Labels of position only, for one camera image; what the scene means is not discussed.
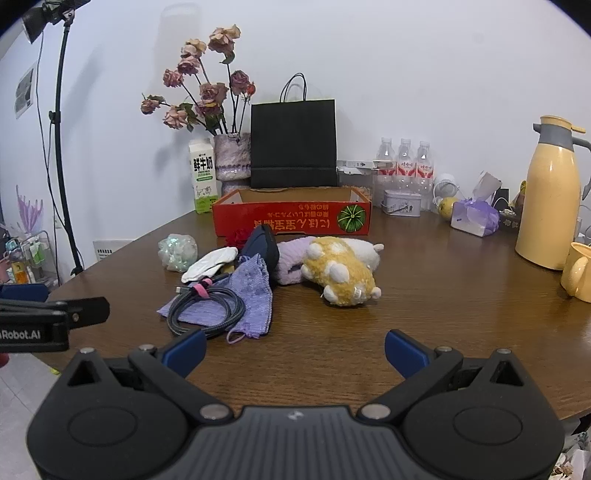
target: small box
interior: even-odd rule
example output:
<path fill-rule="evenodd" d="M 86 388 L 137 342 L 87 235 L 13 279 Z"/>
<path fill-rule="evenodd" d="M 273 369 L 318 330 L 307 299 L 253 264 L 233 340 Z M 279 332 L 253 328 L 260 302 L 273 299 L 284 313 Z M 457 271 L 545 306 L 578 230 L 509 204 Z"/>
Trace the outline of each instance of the small box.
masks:
<path fill-rule="evenodd" d="M 382 211 L 387 215 L 404 217 L 421 216 L 421 194 L 384 190 Z"/>
<path fill-rule="evenodd" d="M 367 235 L 371 202 L 354 187 L 238 190 L 213 204 L 217 236 L 267 223 L 274 233 Z"/>
<path fill-rule="evenodd" d="M 189 142 L 189 161 L 195 194 L 195 211 L 197 213 L 211 212 L 212 205 L 217 201 L 219 195 L 217 193 L 213 147 L 209 139 Z"/>

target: green label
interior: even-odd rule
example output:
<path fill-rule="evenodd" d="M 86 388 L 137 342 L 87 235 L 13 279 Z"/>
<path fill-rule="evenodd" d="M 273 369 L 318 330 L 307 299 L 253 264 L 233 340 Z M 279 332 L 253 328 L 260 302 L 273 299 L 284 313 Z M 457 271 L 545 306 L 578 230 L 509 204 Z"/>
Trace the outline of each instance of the green label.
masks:
<path fill-rule="evenodd" d="M 195 211 L 197 213 L 206 213 L 212 211 L 212 205 L 217 202 L 217 195 L 210 197 L 201 197 L 195 199 Z"/>

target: thermos lid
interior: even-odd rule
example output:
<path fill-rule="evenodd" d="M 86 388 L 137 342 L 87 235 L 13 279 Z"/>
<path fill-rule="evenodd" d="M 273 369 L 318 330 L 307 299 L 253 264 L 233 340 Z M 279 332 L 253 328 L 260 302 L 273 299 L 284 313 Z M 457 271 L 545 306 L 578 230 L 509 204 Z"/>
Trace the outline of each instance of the thermos lid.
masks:
<path fill-rule="evenodd" d="M 570 123 L 568 120 L 566 120 L 562 117 L 559 117 L 559 116 L 544 115 L 544 116 L 540 117 L 540 120 L 542 121 L 543 124 L 557 125 L 559 127 L 568 128 L 569 130 L 572 130 L 574 132 L 578 132 L 580 134 L 587 133 L 587 131 L 584 128 L 576 127 L 572 123 Z"/>

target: yellow thermos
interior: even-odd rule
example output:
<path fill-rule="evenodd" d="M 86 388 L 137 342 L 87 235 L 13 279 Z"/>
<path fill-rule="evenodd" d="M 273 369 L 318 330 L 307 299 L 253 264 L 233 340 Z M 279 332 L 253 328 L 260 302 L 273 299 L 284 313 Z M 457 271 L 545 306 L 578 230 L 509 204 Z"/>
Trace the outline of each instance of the yellow thermos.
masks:
<path fill-rule="evenodd" d="M 515 251 L 527 260 L 553 270 L 562 270 L 573 241 L 581 203 L 581 181 L 574 145 L 591 150 L 591 144 L 574 138 L 585 129 L 546 115 L 534 124 L 540 141 L 527 171 L 525 203 Z M 591 190 L 591 180 L 583 199 Z"/>

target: charging cable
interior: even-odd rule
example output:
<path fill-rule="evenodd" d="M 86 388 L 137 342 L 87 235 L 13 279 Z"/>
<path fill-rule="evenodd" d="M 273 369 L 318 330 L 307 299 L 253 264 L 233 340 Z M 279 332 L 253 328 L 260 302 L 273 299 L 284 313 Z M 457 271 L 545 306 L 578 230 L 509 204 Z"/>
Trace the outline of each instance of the charging cable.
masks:
<path fill-rule="evenodd" d="M 213 278 L 205 277 L 199 280 L 192 287 L 177 287 L 179 294 L 174 299 L 166 323 L 168 328 L 175 335 L 182 335 L 190 330 L 179 324 L 178 317 L 189 306 L 203 300 L 211 300 L 219 303 L 226 311 L 225 318 L 211 327 L 202 327 L 205 336 L 210 339 L 221 335 L 229 328 L 236 325 L 246 311 L 244 301 L 231 289 L 225 287 L 216 287 L 216 283 L 230 275 L 227 273 L 216 275 Z"/>

